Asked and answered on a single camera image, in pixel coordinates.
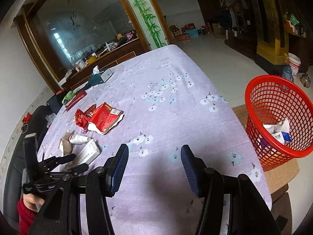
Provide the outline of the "left hand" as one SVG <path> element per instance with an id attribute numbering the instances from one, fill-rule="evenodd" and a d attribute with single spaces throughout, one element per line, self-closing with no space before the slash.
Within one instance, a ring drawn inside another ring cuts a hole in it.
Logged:
<path id="1" fill-rule="evenodd" d="M 34 194 L 23 194 L 23 203 L 25 207 L 33 212 L 38 212 L 45 201 Z"/>

